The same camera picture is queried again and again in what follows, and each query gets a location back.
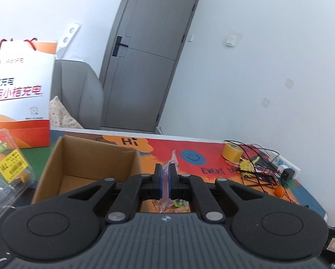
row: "cardboard box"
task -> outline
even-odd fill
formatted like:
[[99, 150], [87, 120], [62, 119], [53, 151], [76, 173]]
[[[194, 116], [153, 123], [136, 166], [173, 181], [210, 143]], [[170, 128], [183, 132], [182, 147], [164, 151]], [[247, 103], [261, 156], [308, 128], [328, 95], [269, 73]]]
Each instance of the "cardboard box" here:
[[[32, 204], [97, 180], [113, 177], [126, 182], [141, 173], [136, 149], [66, 135], [58, 139], [47, 161]], [[148, 207], [142, 211], [151, 211]]]

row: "power strip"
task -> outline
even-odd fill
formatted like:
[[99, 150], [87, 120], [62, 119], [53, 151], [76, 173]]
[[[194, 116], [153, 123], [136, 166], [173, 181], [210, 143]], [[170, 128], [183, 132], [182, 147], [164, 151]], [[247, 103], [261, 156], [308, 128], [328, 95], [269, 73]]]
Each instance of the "power strip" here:
[[300, 168], [298, 168], [296, 165], [292, 164], [290, 161], [286, 160], [281, 155], [277, 156], [278, 154], [275, 153], [275, 152], [269, 152], [269, 154], [270, 154], [270, 157], [269, 157], [268, 160], [271, 162], [271, 164], [273, 166], [278, 168], [280, 165], [286, 165], [288, 168], [291, 168], [295, 172], [295, 174], [293, 176], [293, 179], [297, 179], [297, 177], [301, 173]]

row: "door handle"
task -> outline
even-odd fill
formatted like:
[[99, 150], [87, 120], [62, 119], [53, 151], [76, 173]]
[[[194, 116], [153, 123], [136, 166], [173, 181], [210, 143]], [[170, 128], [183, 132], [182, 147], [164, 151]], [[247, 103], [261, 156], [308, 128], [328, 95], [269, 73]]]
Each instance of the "door handle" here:
[[121, 41], [122, 41], [122, 37], [117, 37], [117, 42], [115, 43], [114, 50], [113, 50], [113, 56], [118, 55], [119, 46], [124, 46], [126, 48], [129, 47], [127, 44], [121, 43]]

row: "table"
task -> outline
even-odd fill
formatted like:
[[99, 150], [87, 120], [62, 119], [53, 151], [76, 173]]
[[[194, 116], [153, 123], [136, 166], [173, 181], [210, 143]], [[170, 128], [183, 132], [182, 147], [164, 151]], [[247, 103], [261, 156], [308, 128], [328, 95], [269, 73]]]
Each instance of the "table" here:
[[[50, 147], [21, 150], [33, 167], [36, 180], [39, 180], [55, 142], [64, 135], [136, 148], [140, 154], [142, 169], [148, 173], [154, 172], [156, 163], [164, 164], [170, 160], [172, 151], [175, 150], [180, 173], [200, 176], [205, 182], [214, 182], [216, 178], [225, 177], [242, 184], [240, 174], [221, 156], [223, 141], [69, 128], [52, 130]], [[265, 187], [265, 190], [274, 195], [273, 189]], [[298, 181], [292, 181], [287, 191], [293, 201], [303, 206], [308, 205], [310, 209], [319, 213], [326, 220], [326, 211]]]

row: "yellow tape roll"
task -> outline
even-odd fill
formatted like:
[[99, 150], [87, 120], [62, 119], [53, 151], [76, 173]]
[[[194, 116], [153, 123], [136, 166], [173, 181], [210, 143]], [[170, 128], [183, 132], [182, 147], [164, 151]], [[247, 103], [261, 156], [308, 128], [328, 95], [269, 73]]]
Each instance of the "yellow tape roll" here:
[[238, 163], [242, 155], [243, 149], [233, 143], [226, 143], [222, 151], [222, 156], [233, 163]]

